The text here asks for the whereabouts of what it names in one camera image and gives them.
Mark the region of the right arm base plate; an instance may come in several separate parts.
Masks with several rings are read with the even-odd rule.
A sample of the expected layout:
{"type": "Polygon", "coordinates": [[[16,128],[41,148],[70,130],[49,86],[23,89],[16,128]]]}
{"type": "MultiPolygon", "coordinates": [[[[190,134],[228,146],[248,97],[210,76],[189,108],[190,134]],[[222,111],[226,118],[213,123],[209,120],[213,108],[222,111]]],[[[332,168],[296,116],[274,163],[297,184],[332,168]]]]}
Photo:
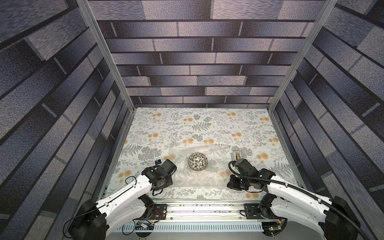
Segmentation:
{"type": "Polygon", "coordinates": [[[255,219],[272,219],[272,213],[269,207],[260,204],[244,204],[244,210],[242,213],[247,220],[255,219]]]}

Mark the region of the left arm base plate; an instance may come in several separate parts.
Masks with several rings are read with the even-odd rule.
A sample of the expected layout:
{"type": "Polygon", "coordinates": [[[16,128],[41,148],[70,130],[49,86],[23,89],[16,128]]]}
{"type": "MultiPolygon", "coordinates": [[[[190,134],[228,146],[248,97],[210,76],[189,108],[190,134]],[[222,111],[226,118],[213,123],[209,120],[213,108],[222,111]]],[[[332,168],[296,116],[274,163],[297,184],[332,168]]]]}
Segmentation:
{"type": "Polygon", "coordinates": [[[150,217],[148,218],[149,221],[161,221],[165,220],[167,218],[167,204],[155,204],[154,209],[152,213],[150,214],[150,217]]]}

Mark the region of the clear bubble wrap sheet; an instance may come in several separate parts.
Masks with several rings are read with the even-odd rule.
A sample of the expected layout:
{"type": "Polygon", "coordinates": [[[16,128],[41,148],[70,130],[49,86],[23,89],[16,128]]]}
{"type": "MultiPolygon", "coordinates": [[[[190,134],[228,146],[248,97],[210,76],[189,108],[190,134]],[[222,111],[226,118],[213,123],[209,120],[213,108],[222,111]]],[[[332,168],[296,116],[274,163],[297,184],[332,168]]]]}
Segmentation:
{"type": "Polygon", "coordinates": [[[130,155],[128,166],[132,173],[139,174],[144,168],[155,165],[156,160],[164,163],[167,159],[177,166],[177,170],[172,176],[173,184],[164,190],[156,191],[156,199],[246,199],[246,193],[227,187],[231,175],[228,163],[232,159],[229,145],[172,143],[166,150],[147,145],[141,147],[136,154],[130,155]],[[189,158],[192,154],[205,155],[208,160],[206,168],[201,165],[190,167],[189,158]]]}

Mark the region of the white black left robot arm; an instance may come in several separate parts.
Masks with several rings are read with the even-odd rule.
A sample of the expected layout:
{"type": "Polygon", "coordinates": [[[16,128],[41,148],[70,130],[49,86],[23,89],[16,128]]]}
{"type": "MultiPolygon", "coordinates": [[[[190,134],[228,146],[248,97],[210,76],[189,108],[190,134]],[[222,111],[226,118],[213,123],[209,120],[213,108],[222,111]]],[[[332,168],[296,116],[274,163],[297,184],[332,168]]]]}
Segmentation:
{"type": "Polygon", "coordinates": [[[145,168],[133,181],[116,193],[83,203],[76,216],[63,226],[63,234],[72,240],[104,240],[114,229],[137,220],[146,221],[156,211],[149,194],[162,193],[173,184],[177,166],[169,160],[161,165],[145,168]]]}

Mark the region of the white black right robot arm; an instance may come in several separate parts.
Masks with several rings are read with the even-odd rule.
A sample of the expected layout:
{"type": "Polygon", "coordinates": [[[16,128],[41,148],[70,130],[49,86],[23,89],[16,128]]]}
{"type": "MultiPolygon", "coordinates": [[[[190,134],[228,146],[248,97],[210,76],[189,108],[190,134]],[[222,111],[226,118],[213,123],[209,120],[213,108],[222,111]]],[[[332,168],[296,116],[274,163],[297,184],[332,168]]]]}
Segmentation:
{"type": "Polygon", "coordinates": [[[295,221],[322,234],[327,240],[368,239],[343,198],[317,195],[269,170],[261,169],[255,174],[233,173],[227,186],[238,191],[253,187],[265,192],[259,203],[260,213],[265,219],[278,217],[295,221]]]}

